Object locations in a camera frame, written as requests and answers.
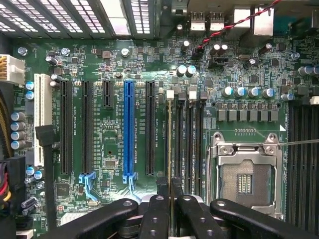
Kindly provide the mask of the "long black expansion slot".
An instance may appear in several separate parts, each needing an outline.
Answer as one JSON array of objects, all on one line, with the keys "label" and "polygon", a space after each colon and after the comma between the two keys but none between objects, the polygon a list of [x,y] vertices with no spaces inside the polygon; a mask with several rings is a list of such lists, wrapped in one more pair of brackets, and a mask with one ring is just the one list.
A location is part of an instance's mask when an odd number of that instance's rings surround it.
[{"label": "long black expansion slot", "polygon": [[93,84],[89,81],[82,81],[82,169],[79,176],[79,183],[84,184],[86,198],[91,201],[98,201],[92,194],[92,181],[96,178],[93,171]]},{"label": "long black expansion slot", "polygon": [[155,82],[146,82],[146,175],[155,173],[155,139],[156,139],[156,95]]},{"label": "long black expansion slot", "polygon": [[73,159],[73,92],[72,83],[63,80],[60,82],[60,172],[70,175]]}]

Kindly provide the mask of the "thin metal locking lever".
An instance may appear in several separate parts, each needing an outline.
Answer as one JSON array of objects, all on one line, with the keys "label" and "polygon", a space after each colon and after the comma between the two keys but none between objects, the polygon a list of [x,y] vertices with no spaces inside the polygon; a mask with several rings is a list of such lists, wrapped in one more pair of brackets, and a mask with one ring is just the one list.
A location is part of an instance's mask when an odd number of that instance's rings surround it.
[{"label": "thin metal locking lever", "polygon": [[270,146],[291,146],[291,145],[300,145],[300,144],[312,144],[319,143],[319,139],[311,139],[311,140],[302,140],[302,141],[293,141],[293,142],[285,142],[285,143],[272,143]]}]

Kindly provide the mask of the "short black expansion slot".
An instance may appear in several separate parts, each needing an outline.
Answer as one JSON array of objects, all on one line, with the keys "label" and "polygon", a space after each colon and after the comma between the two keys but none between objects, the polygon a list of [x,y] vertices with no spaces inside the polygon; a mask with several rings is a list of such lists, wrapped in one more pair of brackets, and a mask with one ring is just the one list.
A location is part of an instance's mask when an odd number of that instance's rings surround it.
[{"label": "short black expansion slot", "polygon": [[112,109],[114,107],[114,83],[110,80],[104,80],[102,88],[103,107]]}]

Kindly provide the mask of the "silver Ethernet port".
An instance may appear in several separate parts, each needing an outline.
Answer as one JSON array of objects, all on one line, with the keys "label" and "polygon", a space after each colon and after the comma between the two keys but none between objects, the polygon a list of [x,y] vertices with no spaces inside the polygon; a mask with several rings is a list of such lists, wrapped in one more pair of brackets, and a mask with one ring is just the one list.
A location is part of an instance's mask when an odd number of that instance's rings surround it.
[{"label": "silver Ethernet port", "polygon": [[253,34],[272,36],[274,30],[274,9],[270,8],[253,19]]}]

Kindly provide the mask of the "dark metal PC case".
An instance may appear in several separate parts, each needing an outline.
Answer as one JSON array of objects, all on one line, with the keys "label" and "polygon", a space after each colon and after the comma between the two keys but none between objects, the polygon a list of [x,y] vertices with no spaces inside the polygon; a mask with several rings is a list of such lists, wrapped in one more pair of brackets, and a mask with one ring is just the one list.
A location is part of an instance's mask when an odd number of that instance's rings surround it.
[{"label": "dark metal PC case", "polygon": [[[270,8],[274,9],[273,35],[254,35],[254,17]],[[205,13],[204,31],[190,30],[191,12]],[[210,31],[211,12],[224,13],[222,30]],[[0,54],[14,58],[13,42],[18,39],[160,41],[181,37],[186,38],[181,50],[200,60],[206,49],[220,40],[261,46],[265,53],[270,50],[267,40],[274,36],[319,38],[319,0],[0,0]],[[22,122],[25,114],[14,109],[15,88],[24,89],[25,85],[0,82],[0,161],[18,156],[12,145],[12,124]],[[44,176],[48,177],[53,168],[53,126],[38,126],[35,132],[43,149]],[[181,221],[172,198],[172,178],[168,180],[168,239],[196,239],[190,225]],[[49,232],[60,227],[51,179],[45,186],[45,203]],[[26,236],[17,230],[16,219],[27,206],[26,198],[19,214],[0,217],[0,239],[32,239],[33,234]],[[221,219],[216,221],[227,239],[241,239],[241,230]]]}]

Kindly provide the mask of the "white power connector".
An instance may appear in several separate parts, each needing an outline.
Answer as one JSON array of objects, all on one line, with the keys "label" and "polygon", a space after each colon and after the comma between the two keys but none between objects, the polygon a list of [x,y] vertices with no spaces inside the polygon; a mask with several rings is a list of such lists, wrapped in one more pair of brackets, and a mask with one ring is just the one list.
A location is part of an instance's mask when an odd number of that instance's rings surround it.
[{"label": "white power connector", "polygon": [[0,82],[25,85],[25,61],[0,54]]}]

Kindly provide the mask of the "green motherboard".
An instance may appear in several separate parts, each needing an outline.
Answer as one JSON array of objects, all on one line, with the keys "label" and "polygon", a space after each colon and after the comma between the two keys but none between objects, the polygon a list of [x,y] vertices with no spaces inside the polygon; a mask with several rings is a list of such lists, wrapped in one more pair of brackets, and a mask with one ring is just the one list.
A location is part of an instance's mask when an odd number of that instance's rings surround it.
[{"label": "green motherboard", "polygon": [[[132,40],[48,40],[18,39],[13,54],[25,61],[25,88],[15,88],[14,109],[25,114],[12,124],[12,145],[16,155],[25,157],[28,206],[16,219],[17,230],[32,239],[42,239],[48,231],[45,186],[54,182],[57,225],[62,226],[115,200],[128,197],[141,200],[155,194],[157,179],[167,176],[166,91],[174,91],[171,107],[171,177],[175,176],[175,105],[177,95],[185,93],[183,107],[182,188],[185,185],[186,104],[189,91],[207,92],[203,118],[203,182],[205,202],[207,150],[210,138],[221,132],[227,141],[261,142],[275,133],[279,143],[289,142],[289,102],[297,101],[298,140],[301,140],[302,105],[309,106],[308,139],[312,139],[310,100],[319,96],[319,38],[293,39],[274,36],[267,40],[270,50],[249,47],[239,41],[220,40],[206,49],[202,59],[193,60],[181,46],[186,38],[160,41]],[[34,165],[34,74],[50,76],[52,88],[52,126],[55,133],[53,168],[48,177],[44,166]],[[60,82],[72,83],[73,159],[70,175],[60,172]],[[114,107],[103,107],[102,82],[114,83]],[[124,82],[135,86],[135,164],[134,195],[123,183]],[[92,194],[86,198],[79,183],[82,169],[82,81],[93,84],[93,171]],[[156,139],[155,173],[146,175],[146,82],[155,82]],[[193,122],[193,185],[196,195],[196,104]],[[311,145],[307,158],[308,232],[314,233],[313,163]],[[287,220],[288,146],[283,153],[283,213]]]}]

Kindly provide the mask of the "white PCI expansion slot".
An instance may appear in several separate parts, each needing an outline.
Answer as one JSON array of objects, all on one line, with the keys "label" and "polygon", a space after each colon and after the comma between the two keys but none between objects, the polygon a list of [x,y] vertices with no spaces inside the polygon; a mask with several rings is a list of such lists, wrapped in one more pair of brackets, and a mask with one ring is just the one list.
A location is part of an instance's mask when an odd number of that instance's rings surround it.
[{"label": "white PCI expansion slot", "polygon": [[[34,127],[52,124],[51,78],[46,74],[34,74]],[[44,166],[42,146],[34,130],[34,165]]]}]

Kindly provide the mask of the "blue expansion slot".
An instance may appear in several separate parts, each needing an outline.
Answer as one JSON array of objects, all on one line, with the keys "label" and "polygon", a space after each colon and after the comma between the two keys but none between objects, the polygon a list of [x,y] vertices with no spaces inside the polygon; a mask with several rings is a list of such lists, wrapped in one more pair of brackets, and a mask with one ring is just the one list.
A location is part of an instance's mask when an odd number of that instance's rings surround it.
[{"label": "blue expansion slot", "polygon": [[135,86],[134,81],[124,82],[124,158],[123,183],[128,184],[129,191],[134,195],[135,164]]}]

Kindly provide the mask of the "RAM slot with black latch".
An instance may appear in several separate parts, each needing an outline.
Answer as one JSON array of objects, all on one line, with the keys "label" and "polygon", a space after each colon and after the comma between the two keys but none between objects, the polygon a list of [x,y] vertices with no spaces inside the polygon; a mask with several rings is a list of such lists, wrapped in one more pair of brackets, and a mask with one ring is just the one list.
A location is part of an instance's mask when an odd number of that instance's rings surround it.
[{"label": "RAM slot with black latch", "polygon": [[196,104],[196,172],[195,186],[196,195],[202,196],[203,182],[203,118],[204,107],[207,101],[207,92],[201,91]]},{"label": "RAM slot with black latch", "polygon": [[183,107],[186,96],[185,93],[177,95],[175,105],[175,176],[182,176],[182,143],[183,143]]}]

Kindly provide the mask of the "silver USB port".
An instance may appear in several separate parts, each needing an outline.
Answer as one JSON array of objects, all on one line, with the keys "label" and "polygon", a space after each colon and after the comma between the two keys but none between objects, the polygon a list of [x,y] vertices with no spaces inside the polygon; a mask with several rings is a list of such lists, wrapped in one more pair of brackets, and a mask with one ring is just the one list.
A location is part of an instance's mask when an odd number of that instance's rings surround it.
[{"label": "silver USB port", "polygon": [[210,31],[217,32],[224,28],[224,13],[211,12],[210,13]]},{"label": "silver USB port", "polygon": [[190,30],[200,32],[205,30],[205,13],[191,12]]}]

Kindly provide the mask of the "silver CPU socket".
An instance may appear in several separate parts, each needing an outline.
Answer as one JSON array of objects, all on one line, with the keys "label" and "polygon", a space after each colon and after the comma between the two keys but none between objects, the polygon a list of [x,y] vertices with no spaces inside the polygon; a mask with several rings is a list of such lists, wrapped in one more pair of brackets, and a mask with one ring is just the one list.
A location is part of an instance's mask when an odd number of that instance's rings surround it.
[{"label": "silver CPU socket", "polygon": [[205,202],[227,199],[283,219],[283,153],[270,133],[261,142],[227,141],[221,132],[207,150]]}]

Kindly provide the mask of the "black power plug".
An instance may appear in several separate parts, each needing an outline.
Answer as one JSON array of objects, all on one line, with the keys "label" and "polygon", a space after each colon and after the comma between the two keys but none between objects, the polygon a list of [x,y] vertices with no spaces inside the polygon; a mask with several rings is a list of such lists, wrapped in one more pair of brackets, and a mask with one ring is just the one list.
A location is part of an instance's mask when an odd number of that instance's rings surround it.
[{"label": "black power plug", "polygon": [[21,203],[26,199],[24,180],[24,156],[0,161],[0,217],[21,212]]}]

